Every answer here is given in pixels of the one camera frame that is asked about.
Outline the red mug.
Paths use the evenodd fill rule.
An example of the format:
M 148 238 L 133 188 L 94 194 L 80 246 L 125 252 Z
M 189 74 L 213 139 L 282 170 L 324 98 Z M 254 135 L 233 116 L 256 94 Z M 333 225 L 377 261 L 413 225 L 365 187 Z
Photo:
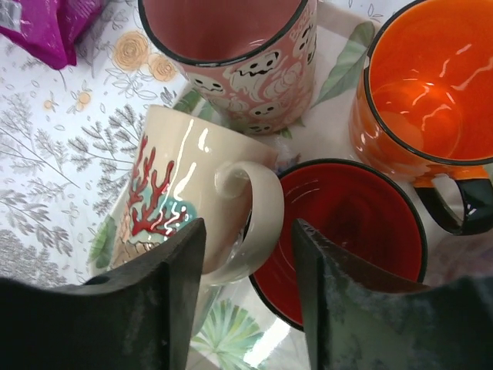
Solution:
M 362 163 L 319 159 L 279 175 L 284 196 L 280 238 L 250 282 L 261 301 L 302 330 L 291 225 L 301 218 L 327 239 L 402 278 L 422 282 L 428 243 L 419 213 L 390 178 Z

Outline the orange mug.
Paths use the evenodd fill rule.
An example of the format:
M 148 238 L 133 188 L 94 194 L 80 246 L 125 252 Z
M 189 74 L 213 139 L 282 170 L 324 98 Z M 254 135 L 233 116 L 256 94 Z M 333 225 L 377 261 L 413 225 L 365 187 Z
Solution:
M 350 141 L 458 236 L 492 227 L 492 3 L 415 1 L 367 50 Z

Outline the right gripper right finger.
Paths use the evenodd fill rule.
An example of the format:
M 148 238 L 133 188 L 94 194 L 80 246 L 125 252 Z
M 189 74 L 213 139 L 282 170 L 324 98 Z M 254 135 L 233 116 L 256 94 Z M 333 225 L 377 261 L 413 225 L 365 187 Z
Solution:
M 291 240 L 313 369 L 490 369 L 492 279 L 431 288 L 338 247 L 305 220 Z

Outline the pink patterned mug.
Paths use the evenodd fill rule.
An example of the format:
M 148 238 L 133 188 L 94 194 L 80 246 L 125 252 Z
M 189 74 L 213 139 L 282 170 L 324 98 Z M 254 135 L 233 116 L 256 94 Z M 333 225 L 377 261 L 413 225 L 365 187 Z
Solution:
M 153 45 L 237 129 L 266 135 L 310 104 L 317 2 L 140 1 Z

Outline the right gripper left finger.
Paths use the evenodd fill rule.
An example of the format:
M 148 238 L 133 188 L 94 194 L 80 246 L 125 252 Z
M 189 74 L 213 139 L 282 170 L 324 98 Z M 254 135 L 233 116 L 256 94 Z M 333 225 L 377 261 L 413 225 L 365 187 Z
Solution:
M 183 369 L 206 228 L 167 241 L 82 285 L 1 280 L 3 369 Z

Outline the cream floral mug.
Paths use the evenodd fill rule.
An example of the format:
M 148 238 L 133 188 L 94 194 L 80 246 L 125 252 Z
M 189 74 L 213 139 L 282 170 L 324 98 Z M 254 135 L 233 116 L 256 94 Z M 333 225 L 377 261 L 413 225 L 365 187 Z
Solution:
M 164 106 L 151 105 L 110 264 L 118 267 L 204 221 L 202 281 L 223 285 L 258 270 L 283 226 L 277 151 L 260 141 Z

